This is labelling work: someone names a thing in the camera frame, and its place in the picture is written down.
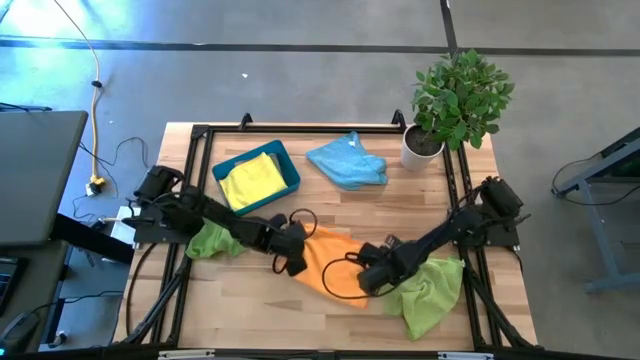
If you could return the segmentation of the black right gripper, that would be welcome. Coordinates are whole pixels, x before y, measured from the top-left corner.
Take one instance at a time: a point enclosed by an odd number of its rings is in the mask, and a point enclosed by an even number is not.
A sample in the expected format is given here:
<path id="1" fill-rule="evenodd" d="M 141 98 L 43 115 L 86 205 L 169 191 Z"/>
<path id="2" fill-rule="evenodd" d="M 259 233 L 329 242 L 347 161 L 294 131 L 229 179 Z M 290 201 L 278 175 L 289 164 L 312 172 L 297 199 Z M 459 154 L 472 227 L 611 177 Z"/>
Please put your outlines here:
<path id="1" fill-rule="evenodd" d="M 415 273 L 418 244 L 388 235 L 384 243 L 365 243 L 357 254 L 363 270 L 357 275 L 359 287 L 368 295 L 377 294 L 385 285 L 398 285 Z"/>

